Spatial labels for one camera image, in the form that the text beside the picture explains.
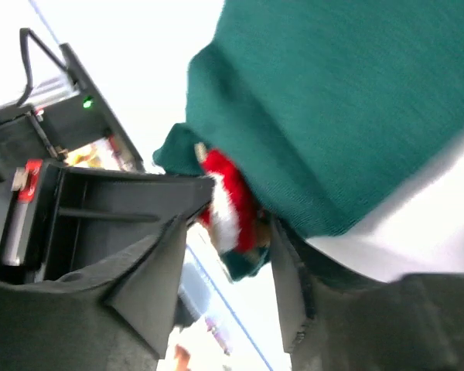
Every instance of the teal fabric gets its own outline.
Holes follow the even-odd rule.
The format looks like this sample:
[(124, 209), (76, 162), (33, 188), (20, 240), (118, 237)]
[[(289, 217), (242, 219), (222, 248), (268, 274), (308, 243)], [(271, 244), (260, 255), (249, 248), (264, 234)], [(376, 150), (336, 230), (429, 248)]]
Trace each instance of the teal fabric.
[(240, 281), (245, 277), (254, 277), (266, 263), (270, 262), (270, 253), (267, 247), (258, 248), (259, 259), (256, 262), (249, 261), (243, 254), (228, 251), (220, 257), (229, 271), (232, 281)]
[(189, 66), (186, 123), (301, 237), (346, 232), (464, 129), (464, 0), (233, 0)]

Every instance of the red fabric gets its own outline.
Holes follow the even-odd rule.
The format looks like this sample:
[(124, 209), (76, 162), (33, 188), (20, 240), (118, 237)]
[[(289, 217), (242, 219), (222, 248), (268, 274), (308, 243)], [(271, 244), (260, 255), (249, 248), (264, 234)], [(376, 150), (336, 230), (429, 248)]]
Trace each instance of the red fabric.
[[(239, 237), (235, 250), (245, 253), (255, 248), (256, 236), (254, 222), (256, 220), (256, 207), (254, 197), (244, 181), (241, 172), (220, 151), (213, 149), (208, 152), (202, 164), (205, 172), (216, 173), (223, 176), (223, 186), (229, 192), (230, 201), (235, 208), (239, 219)], [(206, 218), (210, 222), (210, 211), (201, 216), (204, 223)]]
[(201, 213), (200, 220), (205, 226), (210, 226), (211, 212), (209, 206)]

